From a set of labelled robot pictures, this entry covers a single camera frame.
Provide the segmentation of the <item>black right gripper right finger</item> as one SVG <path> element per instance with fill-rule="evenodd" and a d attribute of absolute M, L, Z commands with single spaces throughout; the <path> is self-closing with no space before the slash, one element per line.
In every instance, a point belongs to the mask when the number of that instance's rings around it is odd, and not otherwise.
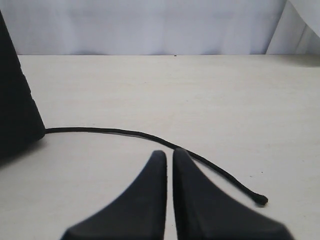
<path fill-rule="evenodd" d="M 239 203 L 197 167 L 186 150 L 173 152 L 173 207 L 179 240 L 292 240 L 286 226 Z"/>

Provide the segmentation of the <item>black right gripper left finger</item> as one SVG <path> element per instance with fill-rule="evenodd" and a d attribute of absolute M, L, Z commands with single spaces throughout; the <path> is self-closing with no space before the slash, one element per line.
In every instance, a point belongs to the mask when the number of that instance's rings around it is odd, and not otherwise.
<path fill-rule="evenodd" d="M 162 240 L 167 211 L 167 158 L 152 152 L 131 185 L 108 206 L 69 227 L 64 240 Z"/>

